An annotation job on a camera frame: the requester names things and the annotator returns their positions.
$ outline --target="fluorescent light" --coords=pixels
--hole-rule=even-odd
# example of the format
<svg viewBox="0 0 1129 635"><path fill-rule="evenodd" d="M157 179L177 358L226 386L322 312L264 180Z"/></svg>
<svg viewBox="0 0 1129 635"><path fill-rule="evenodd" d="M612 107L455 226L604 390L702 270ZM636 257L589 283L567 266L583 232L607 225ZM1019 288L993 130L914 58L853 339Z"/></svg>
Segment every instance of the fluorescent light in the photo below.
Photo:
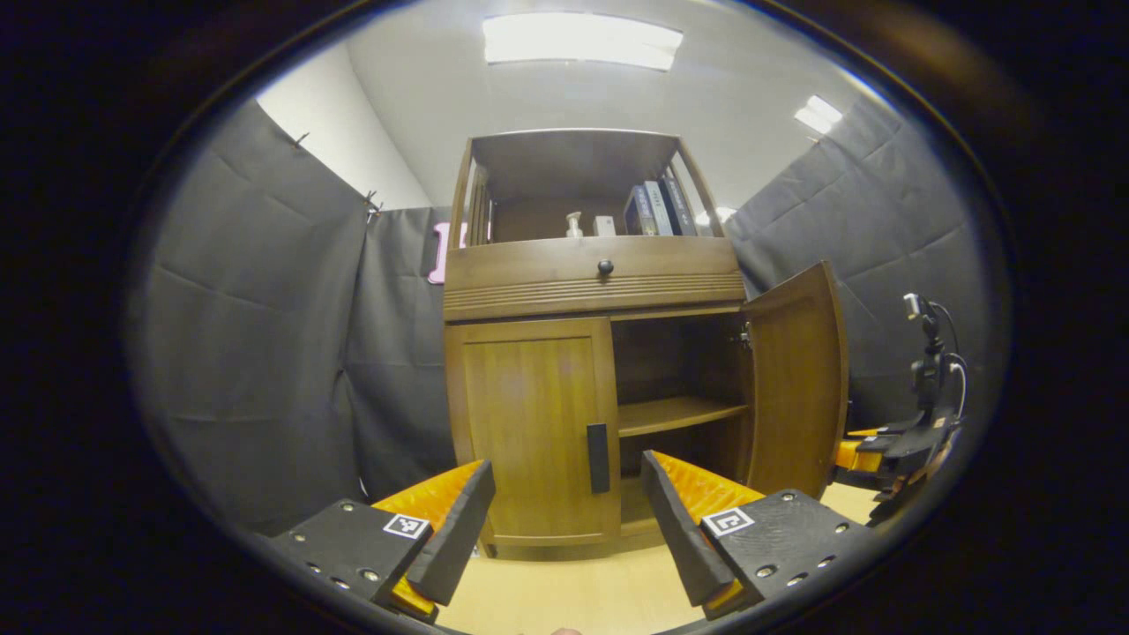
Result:
<svg viewBox="0 0 1129 635"><path fill-rule="evenodd" d="M809 108L799 108L796 111L795 118L820 134L826 134L831 130L831 122Z"/></svg>
<svg viewBox="0 0 1129 635"><path fill-rule="evenodd" d="M824 102L819 97L819 95L812 95L807 98L807 107L815 111L815 114L822 116L823 119L830 121L831 123L837 123L843 118L843 113L839 112L838 108L831 104Z"/></svg>
<svg viewBox="0 0 1129 635"><path fill-rule="evenodd" d="M831 127L843 118L843 113L817 95L812 95L807 98L807 104L793 116L820 134L826 134Z"/></svg>
<svg viewBox="0 0 1129 635"><path fill-rule="evenodd" d="M592 60L671 70L682 33L628 18L536 12L487 18L487 63Z"/></svg>

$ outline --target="gray curtain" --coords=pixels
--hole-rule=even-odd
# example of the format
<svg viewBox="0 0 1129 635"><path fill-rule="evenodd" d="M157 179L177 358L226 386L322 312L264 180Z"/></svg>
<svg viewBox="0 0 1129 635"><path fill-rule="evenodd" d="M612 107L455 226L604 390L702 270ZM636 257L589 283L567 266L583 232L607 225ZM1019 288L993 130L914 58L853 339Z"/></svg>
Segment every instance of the gray curtain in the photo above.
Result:
<svg viewBox="0 0 1129 635"><path fill-rule="evenodd" d="M858 427L917 412L909 367L921 357L925 337L918 322L907 320L902 296L910 292L952 312L972 366L971 412L987 416L1006 345L989 341L1004 318L973 223L980 205L944 168L928 138L859 102L730 220L753 296L819 260L831 262ZM942 333L953 351L947 327ZM951 386L959 390L960 381Z"/></svg>
<svg viewBox="0 0 1129 635"><path fill-rule="evenodd" d="M254 102L169 195L140 289L158 427L212 502L272 533L360 497L341 356L365 215Z"/></svg>
<svg viewBox="0 0 1129 635"><path fill-rule="evenodd" d="M437 223L448 208L383 212L368 225L345 340L360 473L380 498L455 467L444 379Z"/></svg>

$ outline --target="white box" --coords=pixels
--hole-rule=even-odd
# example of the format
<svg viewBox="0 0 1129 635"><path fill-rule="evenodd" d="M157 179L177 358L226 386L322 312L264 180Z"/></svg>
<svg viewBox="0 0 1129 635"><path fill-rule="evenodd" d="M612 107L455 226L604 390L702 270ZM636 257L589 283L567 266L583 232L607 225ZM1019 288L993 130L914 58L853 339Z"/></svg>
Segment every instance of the white box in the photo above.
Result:
<svg viewBox="0 0 1129 635"><path fill-rule="evenodd" d="M597 216L592 221L592 233L596 236L614 236L615 219L611 216Z"/></svg>

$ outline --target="book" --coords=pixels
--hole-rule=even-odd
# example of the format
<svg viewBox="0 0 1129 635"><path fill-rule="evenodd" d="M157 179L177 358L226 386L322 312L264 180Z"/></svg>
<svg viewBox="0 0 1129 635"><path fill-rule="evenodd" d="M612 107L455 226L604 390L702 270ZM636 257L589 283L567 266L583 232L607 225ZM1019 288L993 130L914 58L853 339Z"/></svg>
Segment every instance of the book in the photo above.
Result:
<svg viewBox="0 0 1129 635"><path fill-rule="evenodd" d="M623 225L628 228L628 234L636 236L655 236L658 227L655 225L655 215L647 203L647 192L642 185L631 188L631 194L623 207Z"/></svg>
<svg viewBox="0 0 1129 635"><path fill-rule="evenodd" d="M655 215L655 226L659 236L673 236L674 228L671 226L671 215L663 202L663 192L658 189L658 181L644 181L644 189L647 190L647 202L650 203L651 212Z"/></svg>
<svg viewBox="0 0 1129 635"><path fill-rule="evenodd" d="M697 236L698 229L694 227L694 217L686 207L686 198L682 194L682 188L674 180L669 171L663 174L659 181L659 189L663 191L663 202L666 203L666 211L671 215L671 228L679 236Z"/></svg>

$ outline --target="wooden cabinet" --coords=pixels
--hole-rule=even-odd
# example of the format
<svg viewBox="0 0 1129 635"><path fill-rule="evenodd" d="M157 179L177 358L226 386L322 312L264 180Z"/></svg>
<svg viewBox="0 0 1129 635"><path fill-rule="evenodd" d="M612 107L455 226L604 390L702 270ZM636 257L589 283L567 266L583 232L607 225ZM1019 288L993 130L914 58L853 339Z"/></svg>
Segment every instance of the wooden cabinet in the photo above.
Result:
<svg viewBox="0 0 1129 635"><path fill-rule="evenodd" d="M595 542L619 533L619 479L593 493L588 427L615 429L606 318L452 327L447 390L461 463L493 462L488 543ZM605 464L619 473L619 438Z"/></svg>
<svg viewBox="0 0 1129 635"><path fill-rule="evenodd" d="M826 263L746 303L727 238L551 237L563 235L563 212L612 212L675 156L721 236L676 137L566 130L467 145L446 372L458 461L493 461L487 545L657 531L639 481L648 449L764 493L823 493L847 390Z"/></svg>

